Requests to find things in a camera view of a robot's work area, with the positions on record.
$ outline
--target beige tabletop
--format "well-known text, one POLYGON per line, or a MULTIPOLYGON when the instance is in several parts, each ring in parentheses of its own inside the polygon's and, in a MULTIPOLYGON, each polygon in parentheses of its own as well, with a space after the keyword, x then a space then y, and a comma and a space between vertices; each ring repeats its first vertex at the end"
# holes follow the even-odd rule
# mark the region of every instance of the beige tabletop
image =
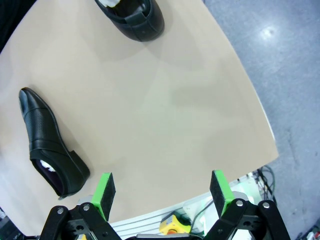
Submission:
POLYGON ((53 206, 93 194, 104 172, 115 222, 209 191, 213 169, 231 181, 277 157, 252 83, 202 1, 157 1, 165 31, 141 43, 94 0, 38 0, 0 54, 0 206, 24 234, 40 234, 53 206), (58 200, 29 160, 23 87, 90 168, 73 196, 58 200))

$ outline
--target loafer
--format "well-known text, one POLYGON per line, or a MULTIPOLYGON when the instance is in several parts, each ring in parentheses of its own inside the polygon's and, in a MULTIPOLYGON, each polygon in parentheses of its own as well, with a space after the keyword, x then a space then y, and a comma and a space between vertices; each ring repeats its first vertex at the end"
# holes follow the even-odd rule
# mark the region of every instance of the loafer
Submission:
POLYGON ((77 193, 88 179, 90 171, 75 151, 68 151, 54 113, 28 87, 20 90, 19 101, 33 166, 61 199, 77 193))
POLYGON ((165 29, 162 12, 155 0, 121 0, 115 7, 106 7, 95 0, 104 14, 128 38, 147 42, 156 39, 165 29))

